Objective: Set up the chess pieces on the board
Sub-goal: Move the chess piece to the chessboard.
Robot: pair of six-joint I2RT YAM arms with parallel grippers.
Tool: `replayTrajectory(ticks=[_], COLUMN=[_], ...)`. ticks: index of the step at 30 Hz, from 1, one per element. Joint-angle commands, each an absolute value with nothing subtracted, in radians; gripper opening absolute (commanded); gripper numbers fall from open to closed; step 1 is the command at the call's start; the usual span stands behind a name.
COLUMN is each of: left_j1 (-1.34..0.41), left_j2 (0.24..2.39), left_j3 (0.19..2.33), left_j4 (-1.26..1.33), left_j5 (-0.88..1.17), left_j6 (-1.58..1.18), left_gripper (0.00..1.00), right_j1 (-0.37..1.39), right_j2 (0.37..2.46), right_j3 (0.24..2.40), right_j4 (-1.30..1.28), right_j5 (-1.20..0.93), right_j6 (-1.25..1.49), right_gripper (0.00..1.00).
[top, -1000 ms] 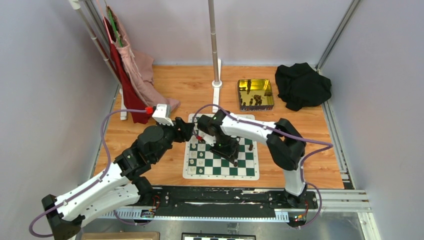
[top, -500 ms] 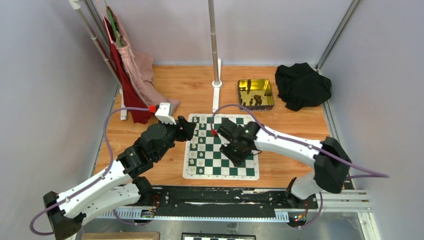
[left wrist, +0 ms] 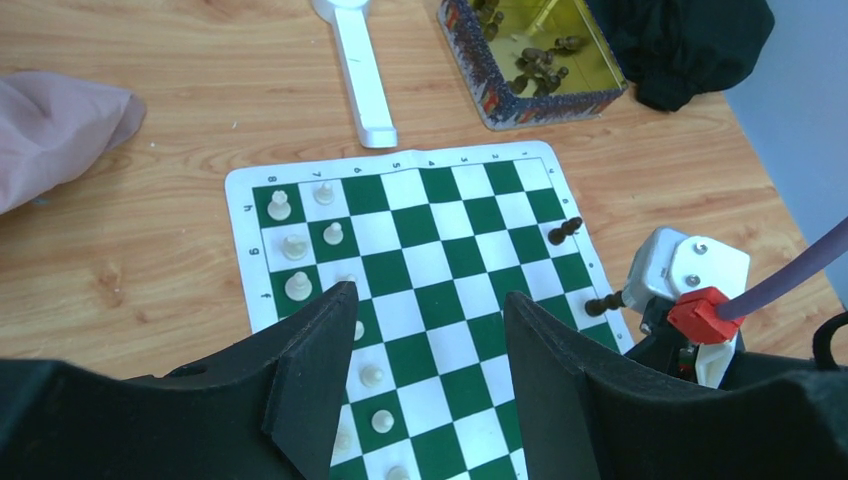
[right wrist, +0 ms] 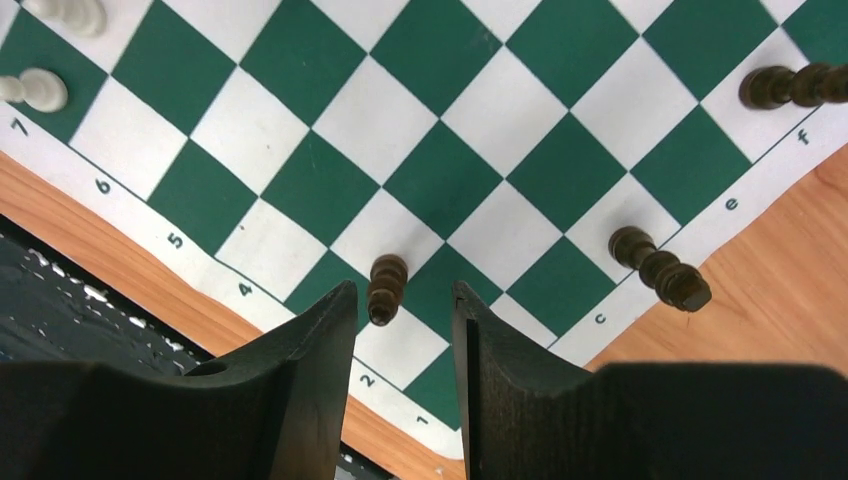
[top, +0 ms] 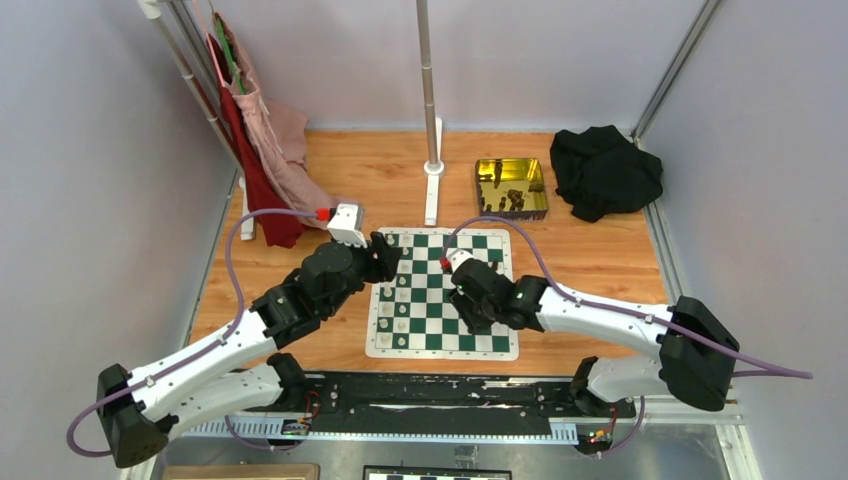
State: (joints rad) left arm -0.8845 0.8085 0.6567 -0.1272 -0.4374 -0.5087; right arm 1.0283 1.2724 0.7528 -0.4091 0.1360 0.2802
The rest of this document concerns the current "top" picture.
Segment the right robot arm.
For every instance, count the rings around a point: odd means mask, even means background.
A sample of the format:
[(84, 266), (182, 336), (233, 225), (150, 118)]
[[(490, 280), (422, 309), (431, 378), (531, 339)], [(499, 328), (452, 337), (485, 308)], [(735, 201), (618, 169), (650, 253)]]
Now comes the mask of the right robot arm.
[(580, 415), (601, 416), (625, 398), (665, 394), (699, 410), (723, 409), (739, 343), (701, 301), (682, 296), (674, 305), (635, 304), (544, 277), (512, 281), (464, 250), (440, 264), (454, 286), (450, 303), (472, 334), (500, 324), (576, 333), (633, 350), (629, 357), (581, 361), (567, 395)]

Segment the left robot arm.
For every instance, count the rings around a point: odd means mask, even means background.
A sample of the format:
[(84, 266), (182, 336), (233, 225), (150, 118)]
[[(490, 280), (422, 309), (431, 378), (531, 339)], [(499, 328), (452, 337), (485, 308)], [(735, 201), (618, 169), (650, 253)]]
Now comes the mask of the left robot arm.
[(401, 257), (379, 232), (363, 245), (331, 240), (214, 333), (146, 366), (102, 370), (96, 414), (115, 466), (138, 465), (189, 429), (238, 410), (298, 411), (306, 377), (283, 348), (367, 285), (394, 280)]

